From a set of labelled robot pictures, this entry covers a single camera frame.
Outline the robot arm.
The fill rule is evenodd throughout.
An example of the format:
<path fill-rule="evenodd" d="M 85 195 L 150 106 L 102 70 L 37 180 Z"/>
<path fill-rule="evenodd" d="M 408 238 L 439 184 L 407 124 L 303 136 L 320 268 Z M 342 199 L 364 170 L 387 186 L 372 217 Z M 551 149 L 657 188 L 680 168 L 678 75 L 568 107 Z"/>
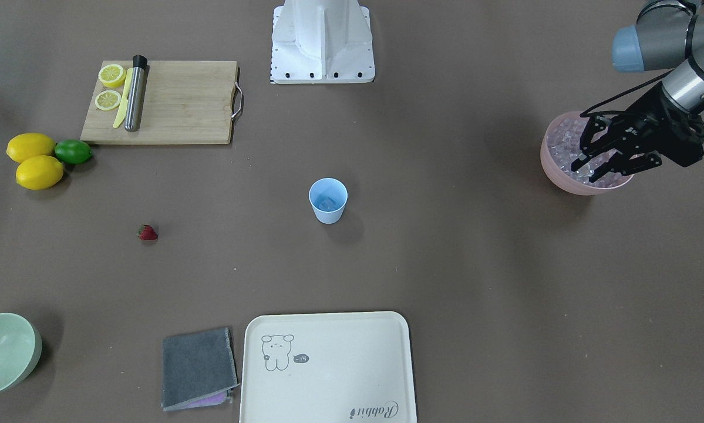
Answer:
<path fill-rule="evenodd" d="M 620 72 L 665 70 L 646 83 L 641 98 L 620 110 L 594 105 L 582 113 L 588 123 L 577 171 L 596 156 L 611 157 L 594 169 L 591 182 L 615 172 L 630 176 L 660 166 L 663 158 L 688 167 L 704 149 L 704 14 L 701 1 L 649 1 L 636 24 L 620 29 L 612 62 Z"/>

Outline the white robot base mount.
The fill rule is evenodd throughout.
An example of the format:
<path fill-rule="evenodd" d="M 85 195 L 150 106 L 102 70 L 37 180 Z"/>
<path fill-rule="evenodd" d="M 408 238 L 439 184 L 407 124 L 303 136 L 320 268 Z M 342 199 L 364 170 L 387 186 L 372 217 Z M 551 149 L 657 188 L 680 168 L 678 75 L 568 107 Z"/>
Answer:
<path fill-rule="evenodd" d="M 370 11 L 359 2 L 285 1 L 272 16 L 271 83 L 374 81 Z"/>

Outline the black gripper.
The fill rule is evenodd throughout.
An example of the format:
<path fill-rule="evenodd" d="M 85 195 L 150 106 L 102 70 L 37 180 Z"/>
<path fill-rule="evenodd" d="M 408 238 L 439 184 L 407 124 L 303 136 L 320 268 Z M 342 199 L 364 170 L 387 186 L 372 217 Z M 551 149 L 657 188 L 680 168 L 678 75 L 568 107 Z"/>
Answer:
<path fill-rule="evenodd" d="M 607 173 L 632 176 L 668 158 L 688 167 L 703 158 L 704 93 L 691 108 L 680 108 L 656 83 L 622 115 L 590 113 L 579 141 L 579 155 L 570 164 L 575 172 L 602 153 L 617 150 L 589 177 L 596 183 Z"/>

